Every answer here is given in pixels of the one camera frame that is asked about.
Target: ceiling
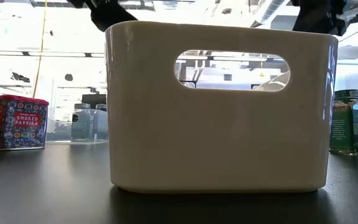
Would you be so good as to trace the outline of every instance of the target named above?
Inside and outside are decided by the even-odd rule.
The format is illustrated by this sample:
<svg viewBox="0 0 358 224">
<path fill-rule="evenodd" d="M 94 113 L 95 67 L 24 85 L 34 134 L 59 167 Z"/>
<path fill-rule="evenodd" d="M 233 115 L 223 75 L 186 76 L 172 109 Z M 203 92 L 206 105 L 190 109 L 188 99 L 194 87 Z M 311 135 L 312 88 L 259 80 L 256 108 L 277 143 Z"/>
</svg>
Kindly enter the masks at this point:
<svg viewBox="0 0 358 224">
<path fill-rule="evenodd" d="M 259 28 L 292 29 L 299 8 L 292 6 L 289 0 L 284 2 L 288 4 L 281 6 L 271 20 Z M 239 27 L 249 27 L 255 21 L 255 13 L 260 8 L 258 3 L 259 0 L 120 1 L 121 6 L 139 20 Z M 64 0 L 49 0 L 46 5 L 40 0 L 5 0 L 0 3 L 0 50 L 38 56 L 36 52 L 40 51 L 44 35 L 46 52 L 79 52 L 87 53 L 88 57 L 103 57 L 104 35 L 91 22 L 88 8 L 75 9 Z M 358 0 L 350 0 L 348 7 L 358 11 Z M 45 10 L 45 30 L 42 33 Z M 339 58 L 358 58 L 358 23 L 352 24 L 339 40 Z M 249 65 L 262 66 L 255 62 Z M 282 66 L 264 63 L 264 68 Z"/>
</svg>

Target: black table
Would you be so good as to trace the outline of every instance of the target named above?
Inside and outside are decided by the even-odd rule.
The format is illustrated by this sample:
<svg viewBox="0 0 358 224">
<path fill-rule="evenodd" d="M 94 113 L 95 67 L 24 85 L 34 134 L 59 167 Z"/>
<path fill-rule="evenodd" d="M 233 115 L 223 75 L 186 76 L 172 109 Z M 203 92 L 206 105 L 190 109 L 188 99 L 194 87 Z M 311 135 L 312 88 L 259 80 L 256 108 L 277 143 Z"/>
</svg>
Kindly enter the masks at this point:
<svg viewBox="0 0 358 224">
<path fill-rule="evenodd" d="M 107 144 L 0 152 L 0 224 L 357 223 L 358 157 L 307 194 L 141 195 L 113 187 Z"/>
</svg>

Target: green spice jar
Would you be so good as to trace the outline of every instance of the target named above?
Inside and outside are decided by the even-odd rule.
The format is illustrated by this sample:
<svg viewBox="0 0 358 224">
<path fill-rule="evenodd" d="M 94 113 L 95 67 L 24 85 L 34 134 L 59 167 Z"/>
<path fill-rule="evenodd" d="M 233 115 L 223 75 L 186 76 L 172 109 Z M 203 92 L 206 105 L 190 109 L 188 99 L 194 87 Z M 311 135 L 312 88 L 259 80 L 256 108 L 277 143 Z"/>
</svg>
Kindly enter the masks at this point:
<svg viewBox="0 0 358 224">
<path fill-rule="evenodd" d="M 329 151 L 358 154 L 358 90 L 335 91 L 333 107 Z"/>
</svg>

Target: spice tin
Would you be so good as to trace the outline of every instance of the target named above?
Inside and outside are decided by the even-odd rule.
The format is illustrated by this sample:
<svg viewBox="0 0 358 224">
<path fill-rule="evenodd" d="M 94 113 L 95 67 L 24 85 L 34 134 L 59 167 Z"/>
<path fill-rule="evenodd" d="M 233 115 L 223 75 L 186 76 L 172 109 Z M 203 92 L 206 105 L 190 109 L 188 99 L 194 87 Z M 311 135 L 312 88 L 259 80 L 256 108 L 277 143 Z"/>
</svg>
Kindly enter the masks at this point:
<svg viewBox="0 0 358 224">
<path fill-rule="evenodd" d="M 0 96 L 0 150 L 45 147 L 48 102 L 23 96 Z"/>
</svg>

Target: clear plastic container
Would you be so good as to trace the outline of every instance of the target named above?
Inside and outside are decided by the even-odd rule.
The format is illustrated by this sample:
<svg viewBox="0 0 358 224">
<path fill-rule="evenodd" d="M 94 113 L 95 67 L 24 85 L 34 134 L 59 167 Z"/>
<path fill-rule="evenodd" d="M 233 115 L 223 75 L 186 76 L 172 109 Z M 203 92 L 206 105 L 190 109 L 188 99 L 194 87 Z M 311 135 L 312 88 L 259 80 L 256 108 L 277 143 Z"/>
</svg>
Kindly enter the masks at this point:
<svg viewBox="0 0 358 224">
<path fill-rule="evenodd" d="M 47 143 L 96 144 L 108 140 L 107 112 L 92 109 L 49 109 Z"/>
</svg>

